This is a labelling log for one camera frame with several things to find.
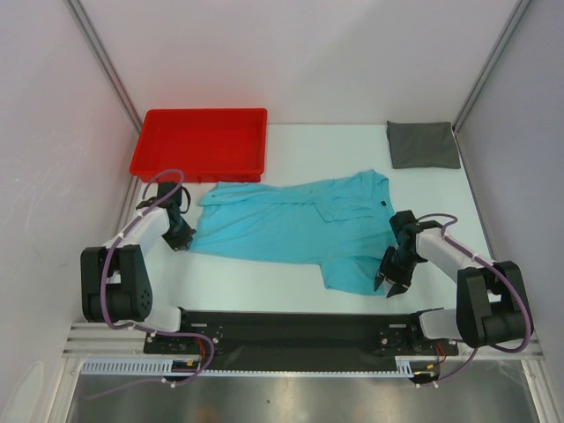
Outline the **light blue t-shirt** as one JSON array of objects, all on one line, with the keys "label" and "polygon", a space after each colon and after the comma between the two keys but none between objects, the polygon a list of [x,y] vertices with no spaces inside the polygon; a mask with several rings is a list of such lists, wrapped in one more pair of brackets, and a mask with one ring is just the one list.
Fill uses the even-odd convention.
[{"label": "light blue t-shirt", "polygon": [[191,250],[319,267],[326,288],[380,295],[375,277],[394,209],[387,176],[374,170],[301,185],[220,182],[199,202]]}]

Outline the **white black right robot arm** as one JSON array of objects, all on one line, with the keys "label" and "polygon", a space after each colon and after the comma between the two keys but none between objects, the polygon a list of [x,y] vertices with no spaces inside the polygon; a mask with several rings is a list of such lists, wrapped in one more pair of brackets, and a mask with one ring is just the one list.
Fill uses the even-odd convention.
[{"label": "white black right robot arm", "polygon": [[419,323],[406,332],[408,346],[428,353],[439,338],[449,338],[473,349],[520,353],[534,332],[521,270],[512,261],[495,262],[463,245],[449,233],[457,221],[447,213],[393,215],[396,245],[384,253],[375,289],[382,288],[388,298],[404,294],[416,266],[430,263],[456,284],[456,307],[421,311]]}]

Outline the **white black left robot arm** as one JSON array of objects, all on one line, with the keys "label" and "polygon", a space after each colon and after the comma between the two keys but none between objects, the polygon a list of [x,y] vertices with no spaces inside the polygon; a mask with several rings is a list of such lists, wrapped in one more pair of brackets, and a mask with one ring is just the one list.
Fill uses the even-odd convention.
[{"label": "white black left robot arm", "polygon": [[178,182],[160,182],[157,194],[137,205],[133,220],[112,240],[80,255],[81,308],[89,323],[119,330],[144,327],[164,331],[164,341],[182,353],[195,341],[194,330],[181,322],[181,310],[154,296],[145,256],[158,240],[174,252],[186,251],[196,230],[183,215],[189,192]]}]

